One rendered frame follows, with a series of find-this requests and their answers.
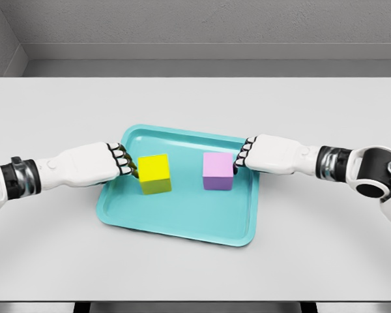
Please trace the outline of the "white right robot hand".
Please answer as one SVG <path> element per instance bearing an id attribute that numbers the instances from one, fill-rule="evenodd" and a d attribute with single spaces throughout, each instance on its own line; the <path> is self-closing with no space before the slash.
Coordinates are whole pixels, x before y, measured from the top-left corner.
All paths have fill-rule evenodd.
<path id="1" fill-rule="evenodd" d="M 260 134 L 246 139 L 233 163 L 233 174 L 239 168 L 290 175 L 295 172 L 295 158 L 301 144 L 287 138 Z"/>

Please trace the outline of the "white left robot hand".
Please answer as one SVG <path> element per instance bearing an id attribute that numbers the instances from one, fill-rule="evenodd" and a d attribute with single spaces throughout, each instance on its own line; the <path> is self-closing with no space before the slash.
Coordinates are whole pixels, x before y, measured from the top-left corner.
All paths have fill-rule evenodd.
<path id="1" fill-rule="evenodd" d="M 139 177 L 138 167 L 120 143 L 97 142 L 63 151 L 58 167 L 63 183 L 86 187 L 112 181 L 122 175 Z"/>

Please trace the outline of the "purple cube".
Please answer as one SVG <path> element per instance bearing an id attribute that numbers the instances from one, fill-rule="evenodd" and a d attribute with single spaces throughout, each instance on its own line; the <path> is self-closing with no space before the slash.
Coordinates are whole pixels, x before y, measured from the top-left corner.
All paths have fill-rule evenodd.
<path id="1" fill-rule="evenodd" d="M 233 176 L 233 155 L 231 153 L 203 153 L 203 187 L 205 190 L 231 190 Z"/>

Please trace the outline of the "yellow cube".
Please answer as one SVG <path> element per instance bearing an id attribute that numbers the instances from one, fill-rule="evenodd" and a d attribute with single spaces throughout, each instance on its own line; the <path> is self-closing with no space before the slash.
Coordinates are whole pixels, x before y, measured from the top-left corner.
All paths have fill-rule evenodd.
<path id="1" fill-rule="evenodd" d="M 172 191 L 169 160 L 166 154 L 139 157 L 138 173 L 144 195 Z"/>

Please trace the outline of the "teal tray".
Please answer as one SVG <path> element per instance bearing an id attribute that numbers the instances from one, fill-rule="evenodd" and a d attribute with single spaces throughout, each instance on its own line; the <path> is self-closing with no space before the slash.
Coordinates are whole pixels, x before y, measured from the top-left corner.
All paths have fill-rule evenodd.
<path id="1" fill-rule="evenodd" d="M 133 230 L 228 246 L 245 246 L 255 235 L 259 174 L 241 168 L 230 191 L 203 188 L 203 153 L 237 155 L 243 138 L 176 128 L 134 125 L 121 143 L 133 156 L 166 154 L 172 190 L 144 195 L 137 179 L 106 183 L 96 205 L 101 222 Z"/>

